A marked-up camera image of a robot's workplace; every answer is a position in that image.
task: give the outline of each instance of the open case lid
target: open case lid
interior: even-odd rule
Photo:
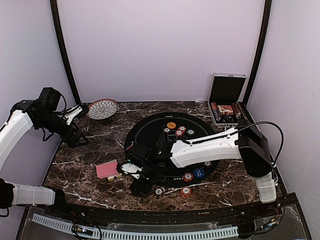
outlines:
[[[244,74],[214,73],[209,95],[210,103],[230,105],[236,103],[246,81]]]

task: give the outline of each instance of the white wall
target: white wall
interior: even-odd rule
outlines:
[[[56,40],[50,1],[0,1],[0,125],[11,107],[23,99],[36,99],[43,87],[54,87],[73,105]],[[0,177],[11,182],[41,185],[59,143],[55,136],[42,142],[32,130],[18,143]],[[1,240],[16,239],[23,207],[11,207],[0,218]]]
[[[273,1],[270,23],[248,109],[285,134],[278,167],[296,192],[313,239],[320,239],[320,1]],[[280,135],[261,127],[272,152]]]
[[[81,100],[206,100],[213,72],[250,74],[264,2],[60,0]]]

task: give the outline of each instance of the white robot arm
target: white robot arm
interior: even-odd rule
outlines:
[[[242,159],[248,175],[255,179],[260,201],[274,202],[277,198],[278,180],[273,175],[274,165],[268,140],[255,126],[251,125],[247,120],[239,120],[238,129],[231,128],[192,140],[182,137],[179,140],[164,142],[155,154],[152,149],[146,149],[143,145],[134,143],[126,156],[130,163],[122,165],[119,170],[126,174],[132,172],[127,170],[129,167],[133,169],[132,165],[141,168],[144,166],[144,159],[154,159],[153,166],[132,172],[136,178],[130,187],[132,194],[146,196],[152,184],[157,181],[157,177],[165,174],[166,168],[170,165],[169,162],[177,168],[184,168],[209,161]]]
[[[88,143],[78,127],[71,124],[74,117],[88,112],[87,106],[77,105],[63,112],[54,112],[60,95],[58,91],[47,87],[37,100],[23,100],[13,106],[8,121],[0,128],[0,172],[19,140],[32,127],[46,128],[51,135],[58,133],[70,147]],[[53,205],[55,198],[56,192],[50,188],[15,184],[0,178],[1,209],[12,205]]]
[[[215,135],[200,137],[189,141],[186,140],[189,144],[178,140],[172,146],[171,161],[177,168],[184,168],[192,164],[207,161],[241,159],[239,134],[233,134],[235,132],[237,132],[237,129],[233,127]],[[270,172],[264,176],[254,177],[254,180],[262,203],[274,202],[277,199],[277,180],[272,178],[271,169]]]

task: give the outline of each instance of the black round mat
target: black round mat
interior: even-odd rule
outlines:
[[[175,123],[176,127],[171,129],[170,132],[167,131],[168,123]],[[176,130],[184,126],[186,131],[183,136],[177,137]],[[188,130],[193,130],[194,134],[189,135]],[[165,112],[151,115],[139,121],[128,133],[125,139],[125,154],[130,148],[130,146],[138,142],[147,148],[158,149],[161,143],[169,140],[178,140],[179,138],[184,139],[196,139],[208,135],[213,135],[216,132],[204,121],[201,119],[191,116],[186,113],[180,112]],[[197,163],[183,168],[176,167],[170,159],[168,159],[169,167],[164,175],[159,178],[159,181],[156,182],[156,185],[179,188],[183,186],[189,186],[193,184],[200,183],[203,179],[211,175],[216,167],[218,166],[219,161],[212,161],[210,167],[205,167],[204,163]],[[193,176],[193,179],[189,182],[183,180],[183,175],[185,173],[192,173],[195,169],[201,168],[204,170],[203,177]]]

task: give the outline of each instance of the brown marble surface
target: brown marble surface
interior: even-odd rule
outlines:
[[[48,171],[45,186],[62,189],[69,203],[136,211],[185,211],[236,206],[259,201],[253,178],[247,175],[241,160],[222,160],[215,172],[191,187],[184,198],[180,189],[166,189],[164,195],[134,197],[129,186],[133,178],[108,182],[97,178],[96,165],[111,160],[125,160],[124,143],[129,130],[140,120],[157,113],[181,112],[196,116],[210,124],[206,103],[195,102],[130,102],[120,103],[118,112],[106,120],[83,117],[76,120],[90,144],[68,148],[62,144]]]

